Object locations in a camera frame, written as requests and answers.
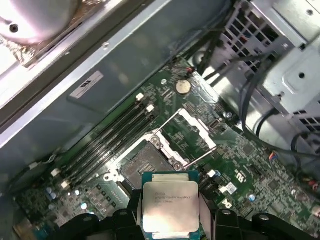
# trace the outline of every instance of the sticker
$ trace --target sticker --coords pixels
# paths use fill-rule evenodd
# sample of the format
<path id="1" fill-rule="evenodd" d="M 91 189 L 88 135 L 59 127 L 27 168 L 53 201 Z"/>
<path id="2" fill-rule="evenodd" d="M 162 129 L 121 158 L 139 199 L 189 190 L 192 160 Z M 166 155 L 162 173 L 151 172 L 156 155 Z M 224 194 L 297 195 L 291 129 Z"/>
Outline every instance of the sticker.
<path id="1" fill-rule="evenodd" d="M 227 191 L 232 195 L 232 194 L 234 194 L 236 191 L 237 191 L 237 188 L 236 188 L 236 186 L 232 183 L 232 182 L 230 182 L 227 186 L 225 186 L 226 187 L 226 189 L 227 189 Z"/>
<path id="2" fill-rule="evenodd" d="M 96 71 L 91 77 L 85 80 L 81 86 L 79 86 L 73 93 L 70 94 L 70 97 L 75 99 L 81 98 L 86 92 L 88 92 L 97 82 L 99 82 L 104 76 L 101 72 Z"/>

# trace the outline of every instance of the green circuit board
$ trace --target green circuit board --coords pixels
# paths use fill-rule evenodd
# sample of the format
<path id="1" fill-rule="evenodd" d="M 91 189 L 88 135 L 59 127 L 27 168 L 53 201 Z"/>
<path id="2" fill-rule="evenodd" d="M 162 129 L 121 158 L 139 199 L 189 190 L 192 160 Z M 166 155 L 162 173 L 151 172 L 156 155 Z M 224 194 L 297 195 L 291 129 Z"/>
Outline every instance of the green circuit board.
<path id="1" fill-rule="evenodd" d="M 275 162 L 271 168 L 271 152 L 243 136 L 238 117 L 187 67 L 182 61 L 156 73 L 60 157 L 41 183 L 16 196 L 31 222 L 61 226 L 81 213 L 110 216 L 125 208 L 132 189 L 141 186 L 137 174 L 179 170 L 179 159 L 192 163 L 214 143 L 217 149 L 189 168 L 200 171 L 199 189 L 206 198 L 247 219 L 267 212 L 317 234 L 320 219 L 311 213 L 313 200 L 282 165 Z M 156 164 L 157 159 L 141 161 L 139 154 L 150 144 L 162 155 L 157 159 L 163 164 Z M 180 158 L 168 157 L 164 144 Z M 47 188 L 56 194 L 54 199 Z"/>

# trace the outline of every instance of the black cable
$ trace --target black cable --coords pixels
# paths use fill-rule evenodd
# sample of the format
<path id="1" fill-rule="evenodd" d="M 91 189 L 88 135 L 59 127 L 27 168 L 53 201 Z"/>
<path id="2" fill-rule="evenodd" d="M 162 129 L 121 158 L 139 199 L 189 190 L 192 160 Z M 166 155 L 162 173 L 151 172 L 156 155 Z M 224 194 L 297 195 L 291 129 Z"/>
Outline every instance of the black cable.
<path id="1" fill-rule="evenodd" d="M 233 59 L 230 59 L 230 64 L 227 65 L 223 63 L 221 66 L 219 66 L 214 72 L 210 73 L 208 76 L 206 76 L 204 79 L 208 81 L 209 79 L 213 78 L 215 75 L 220 74 L 220 76 L 215 79 L 210 86 L 214 88 L 218 83 L 220 83 L 225 76 L 234 68 L 237 66 L 237 63 L 239 62 L 248 62 L 248 61 L 257 61 L 257 60 L 263 60 L 266 57 L 268 57 L 267 54 L 261 54 L 261 55 L 255 55 L 255 56 L 245 56 L 245 57 L 236 57 Z"/>
<path id="2" fill-rule="evenodd" d="M 265 80 L 266 77 L 266 70 L 265 67 L 260 67 L 259 71 L 256 73 L 256 75 L 252 78 L 252 80 L 249 83 L 248 90 L 246 92 L 246 95 L 243 100 L 242 107 L 239 108 L 239 112 L 241 112 L 240 119 L 242 121 L 242 130 L 244 134 L 251 140 L 255 141 L 256 143 L 263 145 L 271 150 L 274 150 L 275 152 L 279 152 L 282 154 L 287 154 L 287 155 L 292 155 L 296 157 L 301 157 L 301 158 L 316 158 L 320 159 L 320 156 L 314 155 L 314 154 L 309 154 L 309 153 L 301 153 L 301 152 L 293 152 L 291 150 L 285 150 L 277 146 L 273 146 L 260 138 L 258 138 L 256 135 L 252 134 L 248 129 L 247 129 L 247 116 L 249 112 L 249 106 L 251 102 L 251 98 L 254 94 L 254 91 L 258 87 L 260 83 L 262 83 Z"/>
<path id="3" fill-rule="evenodd" d="M 8 183 L 5 193 L 4 194 L 9 194 L 11 193 L 12 189 L 16 185 L 16 183 L 26 174 L 30 171 L 30 167 L 27 166 L 23 170 L 21 170 L 16 176 L 14 176 L 10 182 Z"/>
<path id="4" fill-rule="evenodd" d="M 228 24 L 229 19 L 231 18 L 231 16 L 234 14 L 235 11 L 235 4 L 236 4 L 236 0 L 232 2 L 229 10 L 227 11 L 225 17 L 223 18 L 223 20 L 218 24 L 217 28 L 218 29 L 223 29 L 223 31 L 220 32 L 215 32 L 208 48 L 206 49 L 206 52 L 202 58 L 202 61 L 200 62 L 200 64 L 197 67 L 197 72 L 202 76 L 205 72 L 205 70 L 208 68 L 208 66 L 210 65 L 210 60 L 213 56 L 213 54 L 216 51 L 216 48 L 218 46 L 218 43 L 220 41 L 221 35 L 224 33 L 225 28 Z"/>
<path id="5" fill-rule="evenodd" d="M 280 112 L 275 109 L 272 108 L 266 115 L 263 116 L 263 118 L 261 119 L 261 121 L 259 122 L 258 126 L 256 127 L 256 132 L 255 135 L 259 138 L 260 137 L 260 132 L 262 129 L 262 126 L 265 124 L 265 122 L 271 117 L 271 116 L 276 116 L 280 114 Z"/>

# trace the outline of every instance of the gray metal sheet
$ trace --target gray metal sheet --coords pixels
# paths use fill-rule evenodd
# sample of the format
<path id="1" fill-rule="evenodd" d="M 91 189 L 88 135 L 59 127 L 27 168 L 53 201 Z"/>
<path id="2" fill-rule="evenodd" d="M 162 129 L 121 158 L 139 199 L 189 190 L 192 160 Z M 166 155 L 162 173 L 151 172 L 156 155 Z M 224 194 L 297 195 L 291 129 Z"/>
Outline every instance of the gray metal sheet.
<path id="1" fill-rule="evenodd" d="M 273 8 L 308 41 L 320 33 L 320 13 L 306 0 L 278 0 Z"/>
<path id="2" fill-rule="evenodd" d="M 153 2 L 0 135 L 1 172 L 69 149 L 225 7 L 225 0 Z M 96 71 L 104 78 L 70 97 Z"/>

